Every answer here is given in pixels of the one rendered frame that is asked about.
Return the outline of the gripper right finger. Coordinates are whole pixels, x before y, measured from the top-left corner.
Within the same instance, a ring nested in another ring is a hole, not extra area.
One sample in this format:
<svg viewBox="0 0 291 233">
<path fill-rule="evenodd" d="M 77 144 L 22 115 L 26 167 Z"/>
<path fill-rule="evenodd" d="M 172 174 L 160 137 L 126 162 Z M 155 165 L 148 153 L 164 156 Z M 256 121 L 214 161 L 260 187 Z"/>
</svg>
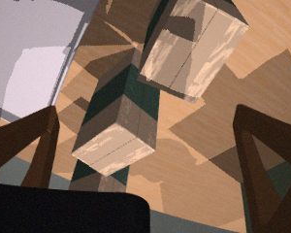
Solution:
<svg viewBox="0 0 291 233">
<path fill-rule="evenodd" d="M 253 137 L 291 164 L 291 124 L 238 104 L 233 130 L 253 233 L 291 233 L 291 187 L 282 202 Z"/>
</svg>

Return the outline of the white rectangular tray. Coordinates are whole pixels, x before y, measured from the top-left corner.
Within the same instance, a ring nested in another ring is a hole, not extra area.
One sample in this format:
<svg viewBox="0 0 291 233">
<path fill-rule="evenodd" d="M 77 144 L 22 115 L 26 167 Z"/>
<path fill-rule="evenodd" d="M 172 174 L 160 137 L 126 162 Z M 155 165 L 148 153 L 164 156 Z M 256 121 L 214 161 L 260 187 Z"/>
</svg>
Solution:
<svg viewBox="0 0 291 233">
<path fill-rule="evenodd" d="M 1 119 L 55 106 L 100 1 L 0 0 Z"/>
</svg>

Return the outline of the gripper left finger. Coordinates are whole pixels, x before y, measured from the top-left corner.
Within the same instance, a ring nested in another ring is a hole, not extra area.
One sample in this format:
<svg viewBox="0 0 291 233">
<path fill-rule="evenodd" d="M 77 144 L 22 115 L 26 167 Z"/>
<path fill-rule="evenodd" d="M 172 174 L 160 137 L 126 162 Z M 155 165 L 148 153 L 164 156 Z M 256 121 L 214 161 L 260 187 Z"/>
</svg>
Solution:
<svg viewBox="0 0 291 233">
<path fill-rule="evenodd" d="M 49 188 L 59 129 L 60 123 L 54 105 L 0 126 L 0 168 L 40 137 L 20 186 Z"/>
</svg>

